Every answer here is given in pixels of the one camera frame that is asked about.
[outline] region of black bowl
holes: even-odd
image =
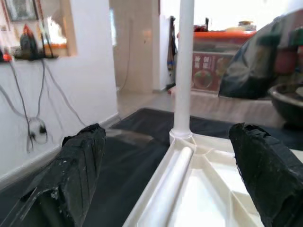
[[[269,90],[273,106],[290,124],[303,127],[303,96],[296,90],[303,84],[279,84]]]

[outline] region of white plastic rod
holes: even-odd
[[[182,149],[174,167],[148,202],[139,219],[138,227],[167,226],[192,155],[193,150],[191,148]]]
[[[181,0],[175,121],[172,129],[172,135],[180,139],[191,136],[189,117],[194,44],[194,7],[195,0]]]

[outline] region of poster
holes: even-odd
[[[194,52],[192,88],[218,92],[223,74],[233,56],[229,53]]]

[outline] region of picture frame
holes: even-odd
[[[35,0],[4,0],[11,22],[38,20]]]

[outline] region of white wall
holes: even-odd
[[[159,1],[152,0],[152,88],[161,90]]]
[[[169,80],[169,70],[167,67],[167,57],[169,50],[169,26],[170,19],[160,15],[160,89],[164,89]]]
[[[117,85],[122,86],[127,75],[130,36],[130,66],[124,90],[150,93],[153,87],[152,1],[110,0],[110,6],[114,9],[117,34],[114,48]]]
[[[91,4],[85,0],[71,0],[71,11],[78,55],[49,61],[48,65],[82,120],[87,125],[103,122],[117,114],[108,0],[93,0]],[[42,80],[41,62],[19,61],[14,65],[27,111],[30,116],[34,116]],[[9,93],[15,107],[22,112],[21,101],[8,65],[0,65],[0,75],[1,85]],[[30,154],[26,151],[26,122],[12,113],[4,97],[0,95],[0,187],[13,174],[20,175],[20,171],[25,173],[25,169],[33,162],[42,165],[41,160],[60,145],[63,135],[73,135],[82,128],[53,84],[50,91],[64,130],[60,130],[44,93],[41,118],[53,136],[54,143],[49,140],[45,145],[35,145]]]
[[[161,14],[169,18],[174,16],[176,35],[179,33],[179,20],[180,20],[180,0],[161,0]]]

